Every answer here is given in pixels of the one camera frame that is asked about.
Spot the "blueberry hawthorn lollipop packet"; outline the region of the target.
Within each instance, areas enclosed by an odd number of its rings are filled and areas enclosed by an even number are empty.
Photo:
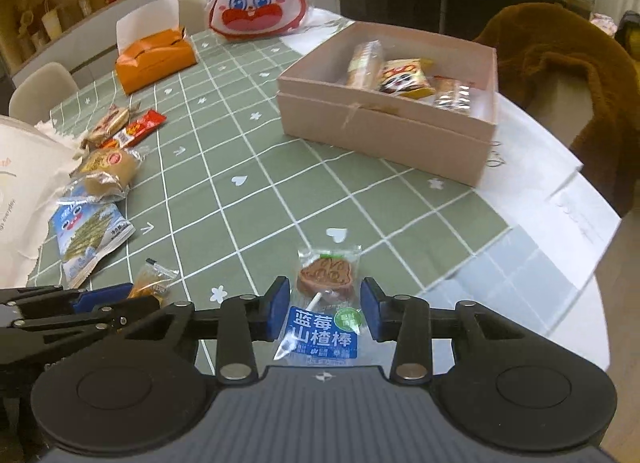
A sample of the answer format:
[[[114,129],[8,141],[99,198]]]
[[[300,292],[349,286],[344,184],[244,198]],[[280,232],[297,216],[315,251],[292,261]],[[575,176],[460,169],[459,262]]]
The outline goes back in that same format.
[[[278,347],[277,365],[348,367],[367,330],[357,283],[361,247],[302,249]]]

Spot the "blue seaweed snack packet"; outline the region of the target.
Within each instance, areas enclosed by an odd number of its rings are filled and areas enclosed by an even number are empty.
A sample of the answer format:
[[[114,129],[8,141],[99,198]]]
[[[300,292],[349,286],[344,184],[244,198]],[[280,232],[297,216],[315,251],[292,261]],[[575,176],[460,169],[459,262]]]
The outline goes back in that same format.
[[[136,228],[113,203],[61,205],[52,217],[67,286],[78,289],[102,259]]]

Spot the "red snack bar packet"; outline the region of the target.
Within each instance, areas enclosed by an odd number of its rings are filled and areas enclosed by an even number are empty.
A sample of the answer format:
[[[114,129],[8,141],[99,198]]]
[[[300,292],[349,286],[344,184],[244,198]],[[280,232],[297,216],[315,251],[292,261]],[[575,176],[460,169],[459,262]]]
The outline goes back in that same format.
[[[106,140],[101,149],[125,149],[132,148],[143,139],[156,131],[166,122],[166,116],[155,110],[149,110],[144,115],[128,123],[113,137]]]

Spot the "small cake packet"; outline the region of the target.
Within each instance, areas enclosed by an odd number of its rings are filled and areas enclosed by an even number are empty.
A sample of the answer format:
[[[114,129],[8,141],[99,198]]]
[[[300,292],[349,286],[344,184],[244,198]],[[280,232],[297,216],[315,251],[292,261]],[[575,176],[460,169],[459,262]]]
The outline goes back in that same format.
[[[163,305],[168,295],[168,287],[178,279],[179,271],[166,268],[152,258],[146,258],[139,270],[128,299],[143,296],[153,296],[160,305]]]

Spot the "green grid tablecloth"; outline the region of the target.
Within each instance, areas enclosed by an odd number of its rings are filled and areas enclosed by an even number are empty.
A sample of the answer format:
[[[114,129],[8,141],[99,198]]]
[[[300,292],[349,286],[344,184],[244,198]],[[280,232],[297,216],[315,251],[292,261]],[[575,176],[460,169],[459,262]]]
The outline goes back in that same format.
[[[463,184],[282,130],[278,76],[344,26],[323,13],[293,42],[227,45],[200,33],[189,70],[133,96],[107,75],[53,108],[55,128],[74,136],[113,104],[166,118],[119,204],[134,235],[88,289],[129,282],[154,259],[178,272],[171,297],[215,307],[294,277],[302,249],[355,246],[360,275],[451,305],[440,282],[504,235],[506,220]]]

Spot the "wrapped round bread bun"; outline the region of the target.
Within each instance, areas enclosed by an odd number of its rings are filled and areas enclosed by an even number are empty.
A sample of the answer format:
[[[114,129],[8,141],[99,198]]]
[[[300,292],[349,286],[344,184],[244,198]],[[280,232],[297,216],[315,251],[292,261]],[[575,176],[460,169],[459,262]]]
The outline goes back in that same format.
[[[94,150],[70,177],[65,200],[91,204],[122,201],[144,159],[145,154],[137,149]]]

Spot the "white cloth bag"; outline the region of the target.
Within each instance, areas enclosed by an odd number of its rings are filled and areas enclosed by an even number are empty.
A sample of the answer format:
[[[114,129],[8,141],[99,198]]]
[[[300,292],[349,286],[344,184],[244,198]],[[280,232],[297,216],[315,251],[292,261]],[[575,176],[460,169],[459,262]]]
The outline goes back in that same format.
[[[29,125],[1,119],[1,285],[24,287],[37,264],[85,134],[60,134],[51,119]]]

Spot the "pink cardboard box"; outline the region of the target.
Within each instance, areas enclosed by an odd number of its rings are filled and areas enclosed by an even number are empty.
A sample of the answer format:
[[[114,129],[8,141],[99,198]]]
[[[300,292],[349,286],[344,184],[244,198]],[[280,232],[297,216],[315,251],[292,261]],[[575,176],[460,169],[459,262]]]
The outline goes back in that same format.
[[[356,45],[368,40],[379,41],[390,59],[434,60],[436,75],[469,82],[480,106],[469,116],[346,86]],[[474,41],[355,22],[287,68],[277,100],[285,134],[476,186],[498,123],[497,53]]]

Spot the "brown wafer snack packet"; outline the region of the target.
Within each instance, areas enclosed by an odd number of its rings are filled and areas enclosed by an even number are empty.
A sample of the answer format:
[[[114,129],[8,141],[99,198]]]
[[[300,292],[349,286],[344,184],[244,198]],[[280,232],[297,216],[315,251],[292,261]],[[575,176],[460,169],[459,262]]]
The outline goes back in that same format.
[[[111,137],[125,127],[130,117],[129,108],[121,108],[118,105],[110,105],[106,113],[101,117],[81,142],[82,149],[98,149]]]

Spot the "striped snack packet in box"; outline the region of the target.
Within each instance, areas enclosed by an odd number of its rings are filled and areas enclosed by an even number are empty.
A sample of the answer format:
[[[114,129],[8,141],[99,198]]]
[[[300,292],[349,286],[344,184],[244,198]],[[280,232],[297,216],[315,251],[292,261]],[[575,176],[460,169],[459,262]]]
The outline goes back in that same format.
[[[471,88],[472,85],[468,82],[435,76],[432,105],[435,108],[470,116],[472,110]]]

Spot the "beige dining chair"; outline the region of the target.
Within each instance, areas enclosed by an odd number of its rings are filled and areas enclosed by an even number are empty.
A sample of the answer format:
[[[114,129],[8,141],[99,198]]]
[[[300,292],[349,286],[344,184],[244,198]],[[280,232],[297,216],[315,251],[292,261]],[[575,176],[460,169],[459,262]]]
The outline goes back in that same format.
[[[77,91],[72,74],[62,64],[44,64],[15,89],[9,102],[9,116],[29,125],[47,122],[52,108]]]

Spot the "panda snack packet in box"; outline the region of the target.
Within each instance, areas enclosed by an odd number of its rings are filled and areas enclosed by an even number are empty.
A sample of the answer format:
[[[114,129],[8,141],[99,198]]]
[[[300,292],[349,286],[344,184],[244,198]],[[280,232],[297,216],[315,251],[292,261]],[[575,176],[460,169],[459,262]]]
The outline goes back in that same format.
[[[435,65],[431,59],[386,61],[378,78],[378,90],[392,96],[420,100],[435,93],[427,73]]]

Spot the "wrapped roll snack in box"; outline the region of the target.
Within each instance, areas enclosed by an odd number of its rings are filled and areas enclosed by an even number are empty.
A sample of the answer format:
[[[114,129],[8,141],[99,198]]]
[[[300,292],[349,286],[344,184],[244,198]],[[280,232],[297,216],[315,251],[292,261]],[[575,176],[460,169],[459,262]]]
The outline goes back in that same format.
[[[384,50],[378,40],[362,42],[355,48],[349,62],[346,86],[377,90],[384,63]]]

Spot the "orange tissue box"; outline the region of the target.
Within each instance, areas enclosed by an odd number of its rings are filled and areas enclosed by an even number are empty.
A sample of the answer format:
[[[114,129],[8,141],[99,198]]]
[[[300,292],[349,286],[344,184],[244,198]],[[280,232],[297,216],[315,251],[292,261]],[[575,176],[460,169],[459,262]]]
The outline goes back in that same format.
[[[156,0],[117,21],[115,73],[126,94],[196,64],[179,15],[178,0]]]

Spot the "brown fuzzy chair cover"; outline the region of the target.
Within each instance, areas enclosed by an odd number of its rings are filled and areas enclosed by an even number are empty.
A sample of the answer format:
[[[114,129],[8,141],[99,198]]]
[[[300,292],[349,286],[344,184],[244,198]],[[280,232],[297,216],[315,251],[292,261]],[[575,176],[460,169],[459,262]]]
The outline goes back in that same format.
[[[570,149],[620,216],[639,180],[639,84],[627,51],[558,4],[502,9],[476,42],[497,51],[499,90]]]

